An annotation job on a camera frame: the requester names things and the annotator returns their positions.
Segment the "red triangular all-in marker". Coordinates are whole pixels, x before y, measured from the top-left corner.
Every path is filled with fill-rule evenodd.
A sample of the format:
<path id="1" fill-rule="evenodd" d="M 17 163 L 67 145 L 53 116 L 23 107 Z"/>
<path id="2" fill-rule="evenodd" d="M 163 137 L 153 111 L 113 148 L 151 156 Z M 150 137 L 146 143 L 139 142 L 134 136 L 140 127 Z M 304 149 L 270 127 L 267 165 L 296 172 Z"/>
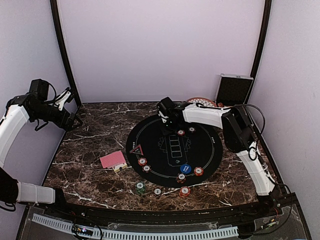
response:
<path id="1" fill-rule="evenodd" d="M 141 155 L 141 156 L 144 155 L 142 146 L 140 144 L 137 145 L 135 148 L 133 148 L 129 153 L 130 154 Z"/>

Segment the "red-backed playing card deck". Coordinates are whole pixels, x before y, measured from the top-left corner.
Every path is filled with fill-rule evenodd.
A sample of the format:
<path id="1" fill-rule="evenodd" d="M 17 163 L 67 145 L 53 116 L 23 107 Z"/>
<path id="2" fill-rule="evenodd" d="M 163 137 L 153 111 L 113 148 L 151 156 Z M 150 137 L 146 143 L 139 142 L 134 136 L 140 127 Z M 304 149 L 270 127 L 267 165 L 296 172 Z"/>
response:
<path id="1" fill-rule="evenodd" d="M 113 153 L 107 154 L 101 157 L 99 160 L 103 169 L 114 168 L 118 165 L 126 163 L 125 157 L 121 151 L 115 151 Z"/>

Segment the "red poker chip stack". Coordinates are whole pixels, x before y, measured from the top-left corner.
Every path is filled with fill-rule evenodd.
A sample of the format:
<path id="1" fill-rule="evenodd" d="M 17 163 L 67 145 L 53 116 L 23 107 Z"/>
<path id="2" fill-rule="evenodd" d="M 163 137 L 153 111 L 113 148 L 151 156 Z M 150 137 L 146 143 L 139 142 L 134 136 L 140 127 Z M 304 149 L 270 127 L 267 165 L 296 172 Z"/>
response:
<path id="1" fill-rule="evenodd" d="M 188 197 L 190 195 L 190 193 L 191 193 L 191 190 L 188 186 L 183 186 L 179 190 L 179 196 L 182 198 Z"/>

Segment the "orange black poker chip stack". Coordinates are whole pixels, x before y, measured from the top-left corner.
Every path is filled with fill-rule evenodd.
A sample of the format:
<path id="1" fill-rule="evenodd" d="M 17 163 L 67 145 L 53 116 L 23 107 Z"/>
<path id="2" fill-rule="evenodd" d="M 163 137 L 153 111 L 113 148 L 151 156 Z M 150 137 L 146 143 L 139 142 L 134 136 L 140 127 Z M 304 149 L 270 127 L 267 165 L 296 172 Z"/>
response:
<path id="1" fill-rule="evenodd" d="M 160 188 L 155 188 L 155 189 L 153 190 L 153 194 L 154 194 L 155 196 L 160 196 L 160 195 L 162 194 L 162 190 L 161 190 Z"/>

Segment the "green poker chip stack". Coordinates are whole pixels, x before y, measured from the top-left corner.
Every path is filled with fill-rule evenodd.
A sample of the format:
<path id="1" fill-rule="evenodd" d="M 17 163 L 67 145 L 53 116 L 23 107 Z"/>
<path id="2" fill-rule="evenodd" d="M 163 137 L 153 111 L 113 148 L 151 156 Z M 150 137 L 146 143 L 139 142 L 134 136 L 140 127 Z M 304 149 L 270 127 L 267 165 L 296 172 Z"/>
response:
<path id="1" fill-rule="evenodd" d="M 143 182 L 137 182 L 135 185 L 135 190 L 139 195 L 143 195 L 146 192 L 146 186 Z"/>

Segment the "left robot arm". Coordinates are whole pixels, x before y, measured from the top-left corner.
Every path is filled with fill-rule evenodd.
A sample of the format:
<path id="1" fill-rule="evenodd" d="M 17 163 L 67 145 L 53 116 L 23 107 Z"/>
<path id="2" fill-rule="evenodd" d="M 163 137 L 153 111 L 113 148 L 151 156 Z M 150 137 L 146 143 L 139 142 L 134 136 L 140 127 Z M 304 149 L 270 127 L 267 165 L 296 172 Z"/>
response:
<path id="1" fill-rule="evenodd" d="M 75 113 L 68 112 L 64 107 L 65 103 L 74 98 L 71 89 L 66 88 L 48 100 L 49 89 L 52 87 L 46 80 L 34 79 L 26 94 L 15 96 L 7 102 L 0 120 L 1 167 L 5 165 L 14 140 L 27 122 L 43 121 L 43 125 L 38 124 L 35 131 L 41 130 L 48 123 L 54 123 L 67 132 L 83 125 Z M 8 206 L 16 203 L 51 205 L 51 210 L 60 218 L 67 218 L 71 213 L 62 189 L 21 182 L 12 178 L 4 169 L 0 170 L 0 200 Z"/>

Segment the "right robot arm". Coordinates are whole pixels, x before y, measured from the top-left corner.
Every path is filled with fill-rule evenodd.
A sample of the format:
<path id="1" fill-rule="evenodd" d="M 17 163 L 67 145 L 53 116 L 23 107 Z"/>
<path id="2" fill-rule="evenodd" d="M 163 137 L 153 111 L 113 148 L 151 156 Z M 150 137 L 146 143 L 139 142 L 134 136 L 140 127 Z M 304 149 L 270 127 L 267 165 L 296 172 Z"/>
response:
<path id="1" fill-rule="evenodd" d="M 184 124 L 220 128 L 225 146 L 243 162 L 257 195 L 266 197 L 274 192 L 276 183 L 261 156 L 250 118 L 241 105 L 209 107 L 191 102 L 178 104 L 166 97 L 157 104 L 157 110 L 167 132 L 177 132 Z"/>

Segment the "patterned ceramic plate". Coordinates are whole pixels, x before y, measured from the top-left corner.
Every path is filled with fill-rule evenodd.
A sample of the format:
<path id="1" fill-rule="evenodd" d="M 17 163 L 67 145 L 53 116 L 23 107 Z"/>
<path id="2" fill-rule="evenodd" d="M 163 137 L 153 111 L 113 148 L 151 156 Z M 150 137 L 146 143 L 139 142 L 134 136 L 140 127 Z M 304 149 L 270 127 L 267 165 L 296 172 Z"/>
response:
<path id="1" fill-rule="evenodd" d="M 205 107 L 217 107 L 216 103 L 205 97 L 192 97 L 187 100 L 188 103 L 200 104 Z"/>

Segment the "round black poker mat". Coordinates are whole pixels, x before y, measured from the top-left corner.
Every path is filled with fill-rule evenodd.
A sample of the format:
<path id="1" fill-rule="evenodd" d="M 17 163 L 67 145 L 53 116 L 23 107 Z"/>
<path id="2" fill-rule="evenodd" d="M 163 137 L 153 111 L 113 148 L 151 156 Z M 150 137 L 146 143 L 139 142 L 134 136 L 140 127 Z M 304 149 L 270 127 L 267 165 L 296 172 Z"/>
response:
<path id="1" fill-rule="evenodd" d="M 210 126 L 199 123 L 186 123 L 183 126 L 185 135 L 164 135 L 160 128 L 161 118 L 152 115 L 139 122 L 129 133 L 126 142 L 126 155 L 132 168 L 144 179 L 169 188 L 180 188 L 182 185 L 199 184 L 209 178 L 219 167 L 223 156 L 223 144 L 216 132 Z M 130 151 L 141 145 L 143 155 L 132 154 Z M 150 172 L 143 172 L 143 166 L 138 159 L 146 158 Z M 183 164 L 191 166 L 186 175 L 186 181 L 176 182 Z M 195 176 L 194 169 L 201 167 L 202 176 Z"/>

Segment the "blue small blind button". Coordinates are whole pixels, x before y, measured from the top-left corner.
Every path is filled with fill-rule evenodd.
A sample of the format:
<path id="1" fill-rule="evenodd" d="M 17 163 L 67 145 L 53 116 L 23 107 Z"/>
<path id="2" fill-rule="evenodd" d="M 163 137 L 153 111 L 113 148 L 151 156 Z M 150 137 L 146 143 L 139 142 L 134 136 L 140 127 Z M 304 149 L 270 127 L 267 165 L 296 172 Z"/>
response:
<path id="1" fill-rule="evenodd" d="M 192 171 L 192 167 L 189 164 L 183 164 L 180 166 L 180 172 L 183 174 L 189 174 Z"/>

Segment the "aluminium poker chip case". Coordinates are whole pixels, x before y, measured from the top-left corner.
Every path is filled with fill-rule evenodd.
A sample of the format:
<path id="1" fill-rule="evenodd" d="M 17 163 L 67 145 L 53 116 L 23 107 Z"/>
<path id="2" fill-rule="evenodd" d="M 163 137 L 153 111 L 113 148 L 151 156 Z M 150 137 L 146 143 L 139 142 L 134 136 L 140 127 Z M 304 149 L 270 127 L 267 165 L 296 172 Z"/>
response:
<path id="1" fill-rule="evenodd" d="M 225 106 L 247 104 L 253 84 L 253 77 L 221 73 L 215 101 Z"/>

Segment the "yellow playing card box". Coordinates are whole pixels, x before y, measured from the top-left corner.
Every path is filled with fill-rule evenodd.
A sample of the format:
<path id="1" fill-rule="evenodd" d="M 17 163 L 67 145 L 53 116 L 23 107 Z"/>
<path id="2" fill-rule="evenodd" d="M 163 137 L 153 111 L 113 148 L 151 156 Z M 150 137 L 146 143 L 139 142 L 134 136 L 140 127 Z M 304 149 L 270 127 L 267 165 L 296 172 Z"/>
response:
<path id="1" fill-rule="evenodd" d="M 118 173 L 118 172 L 120 172 L 121 170 L 126 169 L 127 167 L 128 167 L 127 163 L 120 163 L 120 162 L 118 162 L 118 163 L 115 163 L 111 168 L 113 169 L 113 171 L 114 171 L 115 173 Z"/>

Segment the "left black frame post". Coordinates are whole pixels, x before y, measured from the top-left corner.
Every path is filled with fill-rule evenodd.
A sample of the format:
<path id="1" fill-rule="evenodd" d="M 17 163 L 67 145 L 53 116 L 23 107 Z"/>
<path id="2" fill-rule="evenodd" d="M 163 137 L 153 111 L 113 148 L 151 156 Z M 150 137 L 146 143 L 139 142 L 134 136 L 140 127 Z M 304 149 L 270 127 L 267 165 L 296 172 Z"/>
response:
<path id="1" fill-rule="evenodd" d="M 76 106 L 79 108 L 82 105 L 80 95 L 76 86 L 75 78 L 72 72 L 71 64 L 69 61 L 69 56 L 67 53 L 67 48 L 64 40 L 64 34 L 63 34 L 63 29 L 62 29 L 62 24 L 61 24 L 61 19 L 60 19 L 60 14 L 59 14 L 59 8 L 58 8 L 58 1 L 57 0 L 50 0 L 50 9 L 51 9 L 51 15 L 52 15 L 52 20 L 53 20 L 53 25 L 54 25 L 54 30 L 55 30 L 55 35 L 60 51 L 60 56 L 62 59 L 63 67 L 66 73 L 66 77 L 68 80 L 68 84 L 73 91 L 73 96 L 75 100 Z"/>

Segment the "black frame post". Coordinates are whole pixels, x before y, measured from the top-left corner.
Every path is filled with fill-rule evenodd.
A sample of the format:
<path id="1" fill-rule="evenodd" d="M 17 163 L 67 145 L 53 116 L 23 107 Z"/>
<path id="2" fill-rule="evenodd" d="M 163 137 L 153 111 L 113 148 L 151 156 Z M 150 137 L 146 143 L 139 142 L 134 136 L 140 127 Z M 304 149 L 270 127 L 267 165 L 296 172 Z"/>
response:
<path id="1" fill-rule="evenodd" d="M 272 0 L 265 0 L 256 52 L 255 52 L 255 56 L 254 56 L 254 60 L 253 60 L 253 64 L 250 72 L 250 76 L 253 79 L 255 79 L 258 74 L 258 69 L 260 66 L 264 45 L 265 45 L 265 40 L 267 36 L 271 9 L 272 9 Z"/>
<path id="2" fill-rule="evenodd" d="M 73 91 L 73 96 L 75 100 L 76 106 L 79 108 L 82 105 L 80 95 L 76 86 L 75 78 L 72 72 L 71 64 L 69 61 L 69 56 L 67 53 L 67 48 L 64 40 L 64 34 L 63 34 L 63 29 L 62 29 L 62 24 L 61 24 L 61 19 L 60 19 L 60 14 L 59 14 L 59 8 L 58 8 L 58 1 L 57 0 L 50 0 L 50 9 L 51 9 L 51 15 L 52 15 L 52 20 L 53 20 L 53 25 L 54 25 L 54 30 L 55 30 L 55 35 L 60 51 L 60 56 L 62 59 L 63 67 L 66 73 L 66 77 L 68 80 L 68 84 Z"/>

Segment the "right black frame post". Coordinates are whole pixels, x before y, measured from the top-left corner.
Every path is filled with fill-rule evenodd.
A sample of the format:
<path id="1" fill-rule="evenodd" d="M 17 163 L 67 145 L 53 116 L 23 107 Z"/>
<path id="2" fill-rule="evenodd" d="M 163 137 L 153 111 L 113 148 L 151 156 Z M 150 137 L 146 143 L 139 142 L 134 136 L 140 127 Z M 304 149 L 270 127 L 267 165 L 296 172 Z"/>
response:
<path id="1" fill-rule="evenodd" d="M 258 74 L 258 69 L 260 66 L 264 45 L 265 45 L 265 40 L 267 36 L 271 9 L 272 9 L 272 0 L 265 0 L 256 52 L 255 52 L 255 56 L 254 56 L 254 60 L 253 60 L 253 64 L 250 72 L 250 76 L 253 79 L 255 79 Z"/>

